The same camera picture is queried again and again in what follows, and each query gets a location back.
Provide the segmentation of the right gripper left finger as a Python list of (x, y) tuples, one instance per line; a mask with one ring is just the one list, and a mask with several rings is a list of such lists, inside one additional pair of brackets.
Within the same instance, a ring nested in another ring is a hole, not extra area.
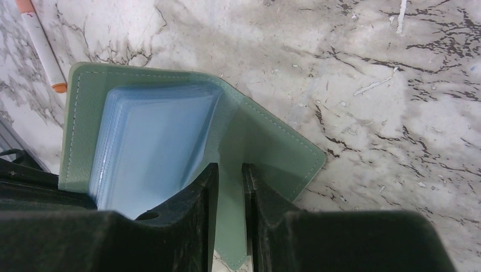
[(2, 271), (211, 271), (218, 165), (133, 219), (113, 210), (1, 211)]

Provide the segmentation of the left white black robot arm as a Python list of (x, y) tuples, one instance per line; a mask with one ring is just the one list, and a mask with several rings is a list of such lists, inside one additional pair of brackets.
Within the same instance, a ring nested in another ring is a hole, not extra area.
[(24, 150), (1, 151), (1, 211), (96, 210), (85, 193), (58, 188), (58, 175), (43, 171)]

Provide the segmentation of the green card holder wallet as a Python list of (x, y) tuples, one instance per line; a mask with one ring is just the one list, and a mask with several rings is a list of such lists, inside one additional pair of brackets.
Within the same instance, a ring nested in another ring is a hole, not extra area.
[(58, 187), (134, 219), (219, 169), (215, 250), (232, 270), (248, 259), (241, 170), (295, 200), (325, 153), (219, 77), (81, 62), (69, 73)]

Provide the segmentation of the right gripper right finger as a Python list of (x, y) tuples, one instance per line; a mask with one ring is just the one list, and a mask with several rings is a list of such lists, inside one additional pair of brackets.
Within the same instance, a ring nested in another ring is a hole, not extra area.
[(436, 230), (410, 211), (300, 209), (243, 164), (254, 271), (454, 271)]

